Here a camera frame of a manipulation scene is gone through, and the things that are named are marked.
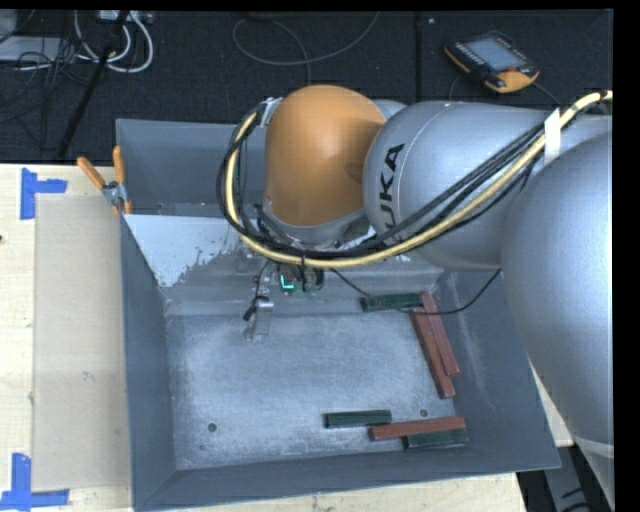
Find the cable bundle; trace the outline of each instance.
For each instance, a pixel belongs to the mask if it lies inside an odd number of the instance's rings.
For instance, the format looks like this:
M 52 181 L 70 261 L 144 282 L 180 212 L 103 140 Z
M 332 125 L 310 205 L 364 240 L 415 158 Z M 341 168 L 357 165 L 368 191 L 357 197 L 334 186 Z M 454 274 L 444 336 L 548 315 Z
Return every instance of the cable bundle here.
M 586 107 L 600 101 L 610 101 L 612 91 L 597 92 L 577 100 L 560 116 L 560 127 L 565 128 Z M 485 161 L 467 176 L 449 187 L 433 201 L 392 229 L 362 241 L 345 250 L 306 250 L 277 240 L 266 231 L 258 231 L 244 211 L 237 171 L 240 148 L 259 124 L 263 104 L 252 109 L 236 128 L 216 180 L 218 204 L 224 217 L 240 234 L 241 239 L 256 253 L 279 263 L 314 268 L 339 269 L 364 265 L 406 253 L 416 247 L 457 229 L 504 198 L 518 183 L 526 183 L 533 165 L 545 145 L 544 124 L 528 131 L 496 155 Z M 461 206 L 473 192 L 497 178 L 465 206 Z M 388 244 L 387 240 L 415 225 L 436 208 L 444 208 L 429 222 L 422 225 L 408 239 Z

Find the tabletop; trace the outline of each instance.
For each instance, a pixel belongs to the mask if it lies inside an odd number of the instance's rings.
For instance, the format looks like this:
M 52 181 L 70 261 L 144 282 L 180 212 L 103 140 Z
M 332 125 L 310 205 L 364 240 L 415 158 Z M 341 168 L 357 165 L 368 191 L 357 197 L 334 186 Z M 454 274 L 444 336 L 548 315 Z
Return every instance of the tabletop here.
M 37 194 L 35 218 L 28 220 L 20 218 L 23 168 L 37 173 L 39 180 L 57 178 L 67 182 L 67 188 L 63 194 Z M 98 170 L 107 181 L 115 179 L 113 168 L 99 167 Z M 64 231 L 63 228 L 60 228 L 60 235 L 56 236 L 61 237 L 65 244 L 80 244 L 82 240 L 79 235 L 69 235 L 69 232 L 74 229 L 72 227 L 69 231 L 69 226 L 75 225 L 74 219 L 76 217 L 79 219 L 87 217 L 88 213 L 85 211 L 87 207 L 92 209 L 92 219 L 99 219 L 99 222 L 103 223 L 101 225 L 110 226 L 109 229 L 117 229 L 117 217 L 113 214 L 110 205 L 78 167 L 0 164 L 0 490 L 4 490 L 4 483 L 8 485 L 11 480 L 11 454 L 16 452 L 31 456 L 33 459 L 34 475 L 38 475 L 38 479 L 34 479 L 34 491 L 40 490 L 38 482 L 42 485 L 45 482 L 54 481 L 48 480 L 50 475 L 45 474 L 50 471 L 48 468 L 51 466 L 51 458 L 45 461 L 47 458 L 45 452 L 49 453 L 49 451 L 42 449 L 38 453 L 34 451 L 34 440 L 37 440 L 39 435 L 39 431 L 34 425 L 42 428 L 35 421 L 34 410 L 37 407 L 44 408 L 46 403 L 42 401 L 47 398 L 46 393 L 34 395 L 35 383 L 38 381 L 36 372 L 39 368 L 35 364 L 35 327 L 38 322 L 42 321 L 41 311 L 43 311 L 42 305 L 36 308 L 38 297 L 41 298 L 41 296 L 37 293 L 38 272 L 35 263 L 56 256 L 54 250 L 49 252 L 45 250 L 46 247 L 43 247 L 43 244 L 46 239 L 38 237 L 37 229 L 39 225 L 47 221 L 48 212 L 61 211 L 62 208 L 65 212 L 67 226 Z M 117 243 L 114 240 L 113 237 L 97 236 L 88 247 L 83 247 L 83 258 L 94 257 L 98 260 L 103 258 L 107 245 L 110 250 L 114 250 L 112 244 Z M 87 293 L 90 292 L 84 290 L 83 293 L 84 297 L 87 297 Z M 102 310 L 102 304 L 99 302 L 100 296 L 96 297 L 90 298 L 94 301 L 92 307 L 98 307 Z M 107 351 L 106 358 L 111 357 L 114 361 L 118 360 L 121 347 L 114 346 L 116 342 L 113 341 L 113 337 L 109 342 L 109 333 L 105 333 L 104 325 L 113 327 L 113 325 L 119 326 L 119 323 L 110 322 L 109 314 L 115 313 L 106 308 L 100 312 L 99 320 L 82 326 L 73 322 L 67 324 L 71 338 L 74 329 L 76 331 L 82 329 L 84 338 L 91 338 L 95 334 L 96 339 L 102 337 L 107 340 L 107 343 L 103 345 L 94 343 L 92 345 L 93 352 L 87 357 L 99 357 L 101 355 L 99 350 L 105 350 Z M 116 336 L 115 339 L 117 343 L 121 342 L 121 338 Z M 82 375 L 84 381 L 90 381 L 92 378 L 88 372 L 84 372 Z M 66 385 L 72 386 L 74 384 L 67 382 Z M 564 422 L 539 380 L 538 387 L 557 446 L 573 444 Z M 92 418 L 89 415 L 87 421 L 104 423 L 105 418 L 114 417 L 112 409 L 108 412 L 111 416 L 97 414 Z M 64 413 L 58 415 L 61 416 L 60 421 L 64 427 Z M 83 425 L 76 425 L 75 431 L 78 432 L 78 429 L 81 428 Z M 78 446 L 75 447 L 77 448 L 75 456 L 84 459 L 87 464 L 93 463 L 94 460 L 101 460 L 101 457 L 104 458 L 105 446 L 101 446 L 103 438 L 100 437 L 100 431 L 97 434 L 94 432 L 93 437 L 89 436 L 91 439 L 89 443 L 81 443 L 83 437 L 87 436 L 82 435 L 80 431 L 80 435 L 75 438 L 77 439 L 75 442 L 78 443 Z M 57 453 L 56 456 L 59 458 L 54 460 L 64 464 L 64 459 L 60 458 L 62 454 Z M 122 468 L 119 472 L 119 479 L 110 480 L 105 477 L 103 481 L 100 480 L 102 474 L 99 472 L 93 475 L 94 478 L 83 478 L 83 475 L 77 475 L 74 477 L 75 486 L 65 485 L 70 488 L 68 505 L 53 506 L 50 509 L 131 510 L 130 487 L 122 481 L 123 475 L 126 475 L 127 471 L 128 468 Z M 118 473 L 117 465 L 114 466 L 113 472 Z M 191 510 L 211 512 L 254 512 L 258 510 L 272 512 L 285 510 L 287 512 L 309 510 L 312 512 L 348 510 L 523 512 L 526 507 L 516 475 L 507 473 L 236 503 Z

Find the black floor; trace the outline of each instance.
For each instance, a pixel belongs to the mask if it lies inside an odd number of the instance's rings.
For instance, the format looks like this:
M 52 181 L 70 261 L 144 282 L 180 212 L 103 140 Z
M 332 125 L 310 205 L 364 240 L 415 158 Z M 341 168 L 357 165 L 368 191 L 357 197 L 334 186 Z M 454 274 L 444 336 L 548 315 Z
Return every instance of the black floor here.
M 95 14 L 79 11 L 78 26 L 98 55 L 111 25 Z M 74 123 L 96 65 L 69 58 L 78 45 L 73 11 L 20 9 L 16 35 L 59 37 L 63 45 L 57 65 L 46 69 L 0 62 L 0 161 L 73 162 L 85 155 L 106 164 L 117 118 L 232 123 L 265 97 L 285 96 L 309 81 L 405 104 L 452 98 L 536 109 L 612 87 L 613 10 L 153 14 L 145 25 L 153 41 L 150 66 L 130 74 L 107 69 Z M 137 25 L 128 26 L 131 51 L 112 63 L 120 69 L 141 67 L 149 55 Z M 536 87 L 498 95 L 464 77 L 454 82 L 461 74 L 443 52 L 445 40 L 490 30 L 509 36 L 537 63 L 536 84 L 550 95 Z M 117 50 L 124 42 L 116 38 Z M 305 55 L 311 64 L 257 60 Z M 19 65 L 29 67 L 28 57 Z M 70 127 L 77 127 L 72 137 Z

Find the metal bracket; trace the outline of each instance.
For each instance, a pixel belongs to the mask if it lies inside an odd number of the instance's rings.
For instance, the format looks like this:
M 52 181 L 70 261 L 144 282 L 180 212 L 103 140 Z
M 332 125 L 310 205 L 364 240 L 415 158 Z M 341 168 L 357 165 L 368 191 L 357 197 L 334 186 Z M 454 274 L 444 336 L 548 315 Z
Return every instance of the metal bracket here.
M 260 126 L 261 128 L 264 128 L 269 124 L 269 121 L 271 121 L 271 116 L 273 116 L 273 113 L 276 111 L 281 101 L 282 101 L 282 98 L 267 98 L 266 100 L 263 101 L 263 103 L 265 104 L 265 109 L 264 109 L 264 114 L 262 114 L 262 119 L 260 120 L 260 124 L 258 126 Z
M 268 262 L 267 266 L 260 273 L 257 293 L 253 301 L 253 312 L 248 322 L 249 325 L 244 330 L 244 337 L 247 341 L 262 341 L 271 328 L 271 313 L 273 312 L 273 301 L 269 299 L 269 285 L 272 281 L 273 263 Z
M 270 299 L 256 301 L 256 309 L 244 331 L 247 341 L 262 341 L 269 334 L 273 302 Z

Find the wooden stick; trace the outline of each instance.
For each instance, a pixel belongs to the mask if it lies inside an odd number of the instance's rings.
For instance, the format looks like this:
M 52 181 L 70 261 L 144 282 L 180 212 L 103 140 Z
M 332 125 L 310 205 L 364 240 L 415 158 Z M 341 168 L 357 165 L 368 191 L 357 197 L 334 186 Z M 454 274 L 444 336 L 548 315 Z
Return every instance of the wooden stick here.
M 445 371 L 442 357 L 436 343 L 436 337 L 431 329 L 431 324 L 429 320 L 427 320 L 426 315 L 420 314 L 422 312 L 424 312 L 423 308 L 414 308 L 411 313 L 409 313 L 413 328 L 416 331 L 416 336 L 422 347 L 422 352 L 427 361 L 433 383 L 438 391 L 438 396 L 440 398 L 451 398 L 456 394 L 453 382 Z
M 422 307 L 427 313 L 437 313 L 438 307 L 436 306 L 433 296 L 429 292 L 424 292 L 421 295 Z M 449 344 L 449 337 L 444 329 L 442 319 L 439 315 L 423 315 L 429 321 L 431 330 L 435 337 L 436 344 L 438 345 L 438 352 L 442 358 L 442 364 L 444 365 L 445 372 L 449 377 L 457 377 L 460 375 L 460 368 L 458 362 L 453 355 L 451 345 Z
M 369 428 L 369 438 L 372 441 L 396 439 L 414 434 L 429 434 L 431 432 L 445 432 L 448 430 L 466 429 L 467 424 L 462 416 L 448 416 L 429 420 L 405 421 L 390 423 Z

